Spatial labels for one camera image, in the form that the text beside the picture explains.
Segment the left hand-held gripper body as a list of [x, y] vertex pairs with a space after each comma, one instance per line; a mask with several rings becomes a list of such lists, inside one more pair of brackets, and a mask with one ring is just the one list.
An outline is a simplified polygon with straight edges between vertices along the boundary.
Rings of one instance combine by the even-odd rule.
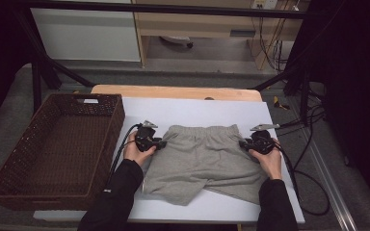
[[157, 125], [148, 120], [139, 125], [135, 135], [135, 143], [140, 151], [147, 151], [153, 145], [155, 128], [157, 128]]

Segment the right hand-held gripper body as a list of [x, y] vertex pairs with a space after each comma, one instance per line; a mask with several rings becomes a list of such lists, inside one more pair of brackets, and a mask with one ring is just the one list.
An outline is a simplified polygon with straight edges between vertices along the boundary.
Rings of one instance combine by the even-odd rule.
[[279, 145], [271, 137], [270, 132], [265, 125], [258, 125], [251, 130], [250, 153], [268, 155], [274, 150], [279, 150]]

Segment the grey shorts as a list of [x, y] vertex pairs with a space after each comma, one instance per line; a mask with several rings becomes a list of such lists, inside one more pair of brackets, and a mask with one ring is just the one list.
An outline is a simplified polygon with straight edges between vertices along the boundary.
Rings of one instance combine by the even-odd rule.
[[239, 143], [238, 126], [173, 125], [163, 136], [166, 147], [152, 155], [142, 192], [186, 206], [203, 190], [250, 203], [267, 175]]

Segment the brown wicker basket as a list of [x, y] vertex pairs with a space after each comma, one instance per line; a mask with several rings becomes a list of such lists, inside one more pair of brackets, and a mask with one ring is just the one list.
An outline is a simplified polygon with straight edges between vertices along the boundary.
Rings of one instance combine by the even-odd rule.
[[89, 209], [108, 180], [124, 119], [119, 94], [48, 96], [0, 168], [0, 206]]

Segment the person's left hand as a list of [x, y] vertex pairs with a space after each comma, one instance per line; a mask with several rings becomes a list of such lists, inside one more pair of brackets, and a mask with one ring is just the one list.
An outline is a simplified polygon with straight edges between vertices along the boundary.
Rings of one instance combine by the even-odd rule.
[[156, 147], [152, 146], [147, 151], [140, 151], [135, 143], [136, 132], [132, 132], [128, 137], [128, 142], [124, 146], [123, 158], [136, 162], [140, 167], [145, 161], [156, 151]]

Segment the person's right hand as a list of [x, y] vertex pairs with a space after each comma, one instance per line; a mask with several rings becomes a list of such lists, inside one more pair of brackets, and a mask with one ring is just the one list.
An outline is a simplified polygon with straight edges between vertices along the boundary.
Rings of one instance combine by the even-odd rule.
[[280, 151], [276, 147], [274, 147], [272, 151], [266, 155], [263, 155], [253, 149], [250, 149], [249, 153], [258, 160], [259, 164], [271, 180], [282, 179], [282, 156], [280, 154]]

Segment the yellow and black clamp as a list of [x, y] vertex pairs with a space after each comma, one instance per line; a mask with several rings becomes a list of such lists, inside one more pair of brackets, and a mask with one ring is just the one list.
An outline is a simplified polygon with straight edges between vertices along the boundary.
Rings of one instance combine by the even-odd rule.
[[288, 105], [283, 105], [279, 102], [277, 96], [274, 96], [274, 107], [275, 108], [280, 108], [280, 109], [283, 109], [283, 110], [290, 110], [290, 107]]

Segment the light wooden table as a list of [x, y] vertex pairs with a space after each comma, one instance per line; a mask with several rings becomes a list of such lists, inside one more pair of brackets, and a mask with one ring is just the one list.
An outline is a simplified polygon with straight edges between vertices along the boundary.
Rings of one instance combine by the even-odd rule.
[[131, 85], [96, 85], [92, 93], [121, 94], [125, 97], [180, 98], [228, 101], [261, 102], [262, 96], [257, 90], [238, 90], [229, 88], [187, 88]]

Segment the black metal stand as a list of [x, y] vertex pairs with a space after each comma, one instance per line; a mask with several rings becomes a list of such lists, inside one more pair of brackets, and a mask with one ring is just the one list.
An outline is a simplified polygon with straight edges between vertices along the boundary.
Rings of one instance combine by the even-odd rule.
[[307, 126], [308, 125], [307, 105], [308, 105], [308, 97], [309, 97], [309, 73], [305, 70], [302, 64], [292, 64], [291, 66], [287, 67], [282, 73], [278, 74], [277, 76], [255, 87], [252, 87], [252, 89], [257, 90], [257, 91], [262, 91], [281, 80], [287, 81], [287, 84], [283, 90], [286, 96], [291, 96], [298, 91], [301, 93], [299, 119], [300, 119], [300, 122], [302, 122], [305, 126]]
[[53, 90], [58, 90], [62, 86], [57, 71], [62, 72], [67, 77], [85, 87], [94, 87], [94, 83], [72, 72], [49, 57], [39, 35], [39, 30], [36, 26], [33, 26], [32, 16], [28, 16], [28, 10], [25, 7], [13, 7], [12, 14], [24, 32], [31, 50], [34, 112], [38, 110], [42, 102], [41, 81], [44, 81]]

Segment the grey chair base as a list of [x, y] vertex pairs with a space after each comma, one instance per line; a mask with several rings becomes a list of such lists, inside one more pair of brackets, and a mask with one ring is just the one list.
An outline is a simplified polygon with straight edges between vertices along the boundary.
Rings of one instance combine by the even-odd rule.
[[162, 39], [171, 43], [186, 45], [188, 48], [192, 48], [194, 46], [193, 42], [188, 37], [162, 36]]

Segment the light wooden desk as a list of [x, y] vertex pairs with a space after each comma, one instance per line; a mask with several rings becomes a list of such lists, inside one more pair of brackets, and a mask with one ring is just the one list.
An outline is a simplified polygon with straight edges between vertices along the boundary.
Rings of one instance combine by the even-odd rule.
[[[134, 4], [252, 9], [252, 0], [131, 0]], [[305, 12], [310, 0], [277, 0], [275, 10]], [[259, 18], [176, 13], [135, 13], [138, 37], [246, 39], [259, 70], [268, 66], [281, 41], [295, 41], [300, 19]]]

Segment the white cabinet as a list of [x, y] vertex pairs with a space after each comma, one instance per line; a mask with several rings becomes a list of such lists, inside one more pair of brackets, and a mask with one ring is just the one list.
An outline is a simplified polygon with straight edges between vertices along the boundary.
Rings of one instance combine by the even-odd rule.
[[140, 58], [133, 13], [31, 9], [47, 54], [56, 60]]

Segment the black metal crossbar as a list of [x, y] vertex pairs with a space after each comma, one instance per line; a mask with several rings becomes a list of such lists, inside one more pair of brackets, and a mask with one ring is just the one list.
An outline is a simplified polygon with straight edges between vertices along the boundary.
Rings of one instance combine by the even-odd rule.
[[176, 14], [200, 14], [222, 15], [240, 17], [263, 17], [263, 18], [288, 18], [288, 19], [317, 19], [322, 13], [255, 10], [201, 6], [177, 6], [177, 5], [153, 5], [153, 4], [125, 4], [104, 2], [80, 2], [61, 0], [13, 0], [28, 8], [76, 10], [76, 11], [100, 11], [100, 12], [125, 12], [125, 13], [176, 13]]

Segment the white power strip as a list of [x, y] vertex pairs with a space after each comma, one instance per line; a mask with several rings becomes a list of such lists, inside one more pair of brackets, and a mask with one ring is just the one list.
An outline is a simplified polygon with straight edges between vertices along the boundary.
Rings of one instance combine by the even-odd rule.
[[251, 7], [253, 9], [273, 10], [278, 3], [278, 0], [252, 0]]

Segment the aluminium rail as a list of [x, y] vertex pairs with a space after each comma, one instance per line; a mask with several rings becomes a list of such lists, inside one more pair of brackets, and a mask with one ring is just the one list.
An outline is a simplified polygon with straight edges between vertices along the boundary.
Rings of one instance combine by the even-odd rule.
[[330, 173], [330, 170], [319, 150], [316, 142], [310, 136], [308, 128], [303, 129], [303, 135], [307, 139], [308, 148], [313, 164], [318, 172], [325, 190], [330, 199], [330, 205], [334, 211], [337, 221], [342, 231], [357, 231], [356, 223], [344, 201], [344, 198], [338, 189], [335, 181]]

